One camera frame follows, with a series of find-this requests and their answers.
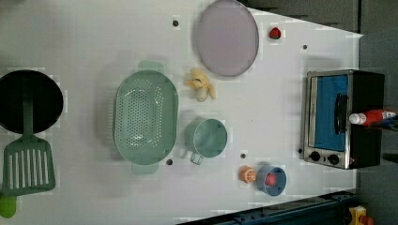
white table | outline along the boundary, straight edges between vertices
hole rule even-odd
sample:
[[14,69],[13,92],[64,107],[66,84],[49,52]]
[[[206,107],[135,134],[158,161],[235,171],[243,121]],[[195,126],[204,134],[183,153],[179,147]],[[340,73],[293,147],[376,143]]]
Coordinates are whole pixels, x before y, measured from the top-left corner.
[[[209,73],[218,98],[198,103],[183,82],[190,68],[204,68],[193,26],[211,2],[0,2],[0,75],[38,68],[54,76],[67,99],[59,123],[40,134],[52,142],[57,187],[19,197],[16,216],[1,224],[173,224],[355,187],[356,171],[304,162],[298,149],[307,71],[357,68],[360,36],[252,10],[261,36],[253,67],[229,80]],[[268,38],[274,25],[281,40]],[[165,159],[155,174],[138,176],[114,147],[112,104],[116,88],[145,59],[163,62],[176,86],[179,131],[166,158],[174,164]],[[201,166],[190,163],[182,135],[197,115],[222,120],[230,138],[220,157]],[[0,131],[4,149],[17,135]],[[262,163],[285,169],[281,196],[237,179],[241,165]]]

spatula handle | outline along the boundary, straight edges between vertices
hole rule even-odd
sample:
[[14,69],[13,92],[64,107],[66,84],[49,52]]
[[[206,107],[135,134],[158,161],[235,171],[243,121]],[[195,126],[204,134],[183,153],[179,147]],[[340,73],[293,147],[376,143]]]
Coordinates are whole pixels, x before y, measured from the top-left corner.
[[33,134],[32,87],[26,78],[23,79],[23,138]]

orange toy fruit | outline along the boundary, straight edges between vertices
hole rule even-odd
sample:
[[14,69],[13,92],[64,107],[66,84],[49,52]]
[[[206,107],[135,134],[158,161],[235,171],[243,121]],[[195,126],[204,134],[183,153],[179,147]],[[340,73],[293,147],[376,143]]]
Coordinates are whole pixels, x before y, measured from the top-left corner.
[[239,178],[241,181],[245,183],[251,183],[255,181],[255,171],[252,167],[245,166],[243,169],[240,171]]

light blue mug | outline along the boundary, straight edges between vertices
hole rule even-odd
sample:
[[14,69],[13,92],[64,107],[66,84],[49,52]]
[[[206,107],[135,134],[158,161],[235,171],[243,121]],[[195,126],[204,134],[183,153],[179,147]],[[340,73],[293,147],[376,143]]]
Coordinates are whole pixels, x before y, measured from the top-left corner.
[[191,162],[200,165],[204,158],[222,153],[228,140],[226,128],[216,119],[196,119],[185,129],[185,145],[192,151]]

green colander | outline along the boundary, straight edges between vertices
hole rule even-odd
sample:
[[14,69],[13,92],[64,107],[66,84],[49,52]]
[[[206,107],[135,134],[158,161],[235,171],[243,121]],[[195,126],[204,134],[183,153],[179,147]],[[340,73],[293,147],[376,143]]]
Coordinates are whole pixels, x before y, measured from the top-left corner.
[[178,94],[162,64],[143,61],[116,94],[114,139],[138,174],[154,173],[176,142]]

